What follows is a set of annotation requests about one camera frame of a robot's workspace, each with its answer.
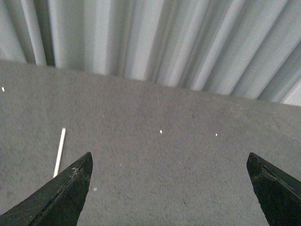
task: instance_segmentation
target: floor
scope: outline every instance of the floor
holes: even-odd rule
[[[301,180],[301,107],[0,62],[0,214],[94,160],[79,226],[268,225],[250,152]]]

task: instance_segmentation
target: gray carpet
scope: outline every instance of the gray carpet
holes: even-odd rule
[[[94,160],[79,226],[268,225],[250,152],[301,180],[300,107],[3,61],[0,86],[0,214],[52,178],[62,127],[61,169]]]

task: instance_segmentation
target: corrugated metal wall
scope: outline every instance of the corrugated metal wall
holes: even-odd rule
[[[301,0],[0,0],[0,57],[301,105]]]

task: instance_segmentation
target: white corrugated panel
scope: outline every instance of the white corrugated panel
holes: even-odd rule
[[[0,0],[0,58],[301,106],[300,0]]]

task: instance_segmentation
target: white stick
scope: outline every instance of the white stick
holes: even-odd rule
[[[62,157],[62,151],[63,151],[63,145],[64,145],[64,140],[65,140],[65,134],[66,134],[66,128],[62,128],[60,145],[58,147],[58,152],[57,152],[57,157],[56,157],[56,162],[55,162],[55,172],[53,174],[54,178],[57,176],[58,170],[60,168],[60,162],[61,162],[61,157]]]

